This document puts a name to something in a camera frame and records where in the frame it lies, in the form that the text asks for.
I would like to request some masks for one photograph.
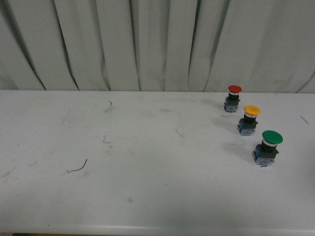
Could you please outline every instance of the white table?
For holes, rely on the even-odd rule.
[[[226,96],[0,91],[0,232],[315,235],[315,95],[241,93],[233,114]],[[284,142],[261,168],[268,129]]]

